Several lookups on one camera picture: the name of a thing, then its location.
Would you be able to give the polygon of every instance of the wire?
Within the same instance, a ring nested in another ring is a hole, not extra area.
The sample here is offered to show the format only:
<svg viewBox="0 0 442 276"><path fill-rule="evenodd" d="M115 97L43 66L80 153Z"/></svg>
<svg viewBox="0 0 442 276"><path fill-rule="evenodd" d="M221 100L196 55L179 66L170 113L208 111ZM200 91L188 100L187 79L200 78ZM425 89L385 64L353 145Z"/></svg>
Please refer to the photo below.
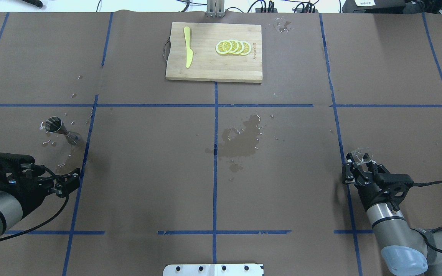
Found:
<svg viewBox="0 0 442 276"><path fill-rule="evenodd" d="M187 2L186 0L177 0L177 1L179 1L179 2L184 2L184 3ZM190 2L190 4L201 5L201 6L207 6L207 4L203 4L203 3L194 3L194 2Z"/></svg>
<svg viewBox="0 0 442 276"><path fill-rule="evenodd" d="M18 237L18 236L21 236L21 235L24 235L24 234L27 234L27 233L30 233L30 232L32 232L33 230L35 230L35 229L39 229L40 227L42 227L42 226L44 226L45 224L48 224L49 222L51 222L54 218L56 218L62 211L63 211L63 209L66 207L66 204L68 203L68 201L69 201L69 194L68 194L68 192L67 192L67 189L66 189L66 186L65 185L63 185L63 183L61 182L61 180L60 180L60 178L58 178L58 176L55 174L55 173L53 173L53 171L51 171L49 168L47 168L47 167L44 167L44 169L45 169L45 171L47 171L60 185L61 185L61 187L63 188L63 192L66 194L66 199L64 200L64 203L63 203L63 205L61 206L61 208L58 210L58 212L55 214L55 215L53 215L50 219L48 219L48 220L46 220L46 221L44 221L44 222L42 222L41 224L39 224L39 225L37 225L37 226L35 226L35 227L32 227L32 228L30 228L30 229L28 229L28 230L25 230L25 231L23 231L23 232L20 232L20 233L16 233L16 234L14 234L14 235L11 235L11 236L7 236L7 237L4 237L4 238L0 238L0 242L1 241L6 241L6 240L9 240L9 239L12 239L12 238L16 238L16 237Z"/></svg>
<svg viewBox="0 0 442 276"><path fill-rule="evenodd" d="M100 5L101 2L102 2L102 0L99 0L99 1L98 1L98 4L97 4L97 10L96 10L95 12L98 12L98 6Z"/></svg>
<svg viewBox="0 0 442 276"><path fill-rule="evenodd" d="M249 7L249 10L247 12L250 12L252 7L257 3L260 2L260 12L264 12L264 10L267 8L267 2L265 2L265 0L256 0L255 2L253 2L253 4Z"/></svg>
<svg viewBox="0 0 442 276"><path fill-rule="evenodd" d="M426 183L414 183L412 185L412 187L426 187L426 186L435 185L435 184L442 184L442 180L434 181L434 182L426 182Z"/></svg>
<svg viewBox="0 0 442 276"><path fill-rule="evenodd" d="M185 2L185 7L184 7L184 9L181 10L180 12L184 12L184 11L186 11L186 10L189 8L189 6L190 6L190 0L186 0L186 2Z"/></svg>
<svg viewBox="0 0 442 276"><path fill-rule="evenodd" d="M229 7L229 8L227 8L226 10L229 10L229 9L237 9L237 10L239 10L239 11L243 12L242 10L240 10L240 9L239 9L239 8L237 8L237 7Z"/></svg>
<svg viewBox="0 0 442 276"><path fill-rule="evenodd" d="M440 230L442 230L442 227L437 227L436 229L431 230L431 233L435 233L435 232L440 231ZM418 231L418 233L422 236L422 238L424 239L424 242L426 243L426 245L427 245L429 248L431 248L432 250L434 250L434 251L436 251L436 252L442 253L442 249L439 249L439 248L433 246L431 243L429 243L427 237L426 237L424 234L422 234L422 233L419 232L419 231Z"/></svg>

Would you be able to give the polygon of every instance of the cutting board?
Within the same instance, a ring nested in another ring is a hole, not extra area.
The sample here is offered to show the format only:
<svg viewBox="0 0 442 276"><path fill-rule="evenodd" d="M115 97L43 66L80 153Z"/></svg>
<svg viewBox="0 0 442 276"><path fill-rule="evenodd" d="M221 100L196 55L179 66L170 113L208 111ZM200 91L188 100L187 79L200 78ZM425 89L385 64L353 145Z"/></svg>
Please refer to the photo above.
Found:
<svg viewBox="0 0 442 276"><path fill-rule="evenodd" d="M184 27L191 28L193 59L185 67ZM246 56L221 55L216 44L236 39L249 42L252 51ZM262 82L262 26L225 23L173 22L170 35L167 80L210 82Z"/></svg>

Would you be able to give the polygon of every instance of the metal bracket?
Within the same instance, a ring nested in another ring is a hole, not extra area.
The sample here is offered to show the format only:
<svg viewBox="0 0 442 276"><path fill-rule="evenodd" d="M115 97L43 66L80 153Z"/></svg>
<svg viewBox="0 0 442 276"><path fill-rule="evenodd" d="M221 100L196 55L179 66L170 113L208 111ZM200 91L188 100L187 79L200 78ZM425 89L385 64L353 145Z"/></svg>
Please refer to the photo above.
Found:
<svg viewBox="0 0 442 276"><path fill-rule="evenodd" d="M224 0L207 0L207 17L224 17Z"/></svg>

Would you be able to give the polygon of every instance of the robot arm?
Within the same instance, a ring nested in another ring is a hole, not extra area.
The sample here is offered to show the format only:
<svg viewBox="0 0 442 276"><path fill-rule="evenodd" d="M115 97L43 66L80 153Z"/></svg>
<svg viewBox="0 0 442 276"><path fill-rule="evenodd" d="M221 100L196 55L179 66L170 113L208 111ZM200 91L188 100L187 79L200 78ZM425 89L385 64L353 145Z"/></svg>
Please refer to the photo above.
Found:
<svg viewBox="0 0 442 276"><path fill-rule="evenodd" d="M42 177L46 171L51 177ZM55 218L67 203L68 195L79 188L79 174L76 168L69 174L55 175L44 165L36 165L32 156L0 153L0 236L38 208L50 194L65 197L63 207L51 219L24 232L35 230Z"/></svg>
<svg viewBox="0 0 442 276"><path fill-rule="evenodd" d="M367 170L348 153L342 175L354 184L391 273L397 276L442 276L442 227L426 231L410 229L400 203L411 187L422 187L406 174L392 174L369 156Z"/></svg>

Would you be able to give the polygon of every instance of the water spill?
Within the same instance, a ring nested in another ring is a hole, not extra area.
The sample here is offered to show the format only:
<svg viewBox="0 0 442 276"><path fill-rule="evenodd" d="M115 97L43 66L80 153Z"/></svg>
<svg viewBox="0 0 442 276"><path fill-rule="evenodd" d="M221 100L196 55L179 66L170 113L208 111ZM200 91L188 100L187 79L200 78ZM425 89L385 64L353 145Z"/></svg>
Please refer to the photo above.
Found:
<svg viewBox="0 0 442 276"><path fill-rule="evenodd" d="M284 17L276 18L273 26L279 33L287 33L294 30L294 25Z"/></svg>
<svg viewBox="0 0 442 276"><path fill-rule="evenodd" d="M218 145L218 156L222 157L241 157L255 154L256 146L259 143L257 136L261 135L260 117L252 115L247 121L243 122L244 128L225 129L221 134L223 143ZM205 152L214 153L214 150L206 149Z"/></svg>

